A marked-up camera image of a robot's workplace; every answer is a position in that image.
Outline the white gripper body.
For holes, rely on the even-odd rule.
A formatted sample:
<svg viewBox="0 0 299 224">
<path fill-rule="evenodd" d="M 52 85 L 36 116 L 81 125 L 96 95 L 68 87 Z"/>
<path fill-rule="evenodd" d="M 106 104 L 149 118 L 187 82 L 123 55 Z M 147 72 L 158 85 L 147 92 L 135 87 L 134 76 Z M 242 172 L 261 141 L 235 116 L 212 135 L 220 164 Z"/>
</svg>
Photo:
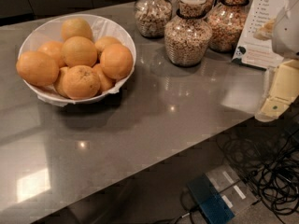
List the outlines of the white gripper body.
<svg viewBox="0 0 299 224">
<path fill-rule="evenodd" d="M 289 0 L 277 14 L 272 50 L 284 58 L 299 59 L 299 0 Z"/>
</svg>

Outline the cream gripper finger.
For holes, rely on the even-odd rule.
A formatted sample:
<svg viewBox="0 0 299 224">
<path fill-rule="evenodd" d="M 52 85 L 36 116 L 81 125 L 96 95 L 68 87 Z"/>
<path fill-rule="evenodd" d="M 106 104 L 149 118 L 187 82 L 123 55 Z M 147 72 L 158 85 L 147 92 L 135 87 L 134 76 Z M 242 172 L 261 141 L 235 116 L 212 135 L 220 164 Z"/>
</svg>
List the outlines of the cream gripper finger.
<svg viewBox="0 0 299 224">
<path fill-rule="evenodd" d="M 264 25 L 258 28 L 253 37 L 259 40 L 269 40 L 272 38 L 272 32 L 274 27 L 275 20 L 271 19 L 267 21 Z"/>
<path fill-rule="evenodd" d="M 299 61 L 288 60 L 264 74 L 263 95 L 255 118 L 261 122 L 278 119 L 299 96 Z"/>
</svg>

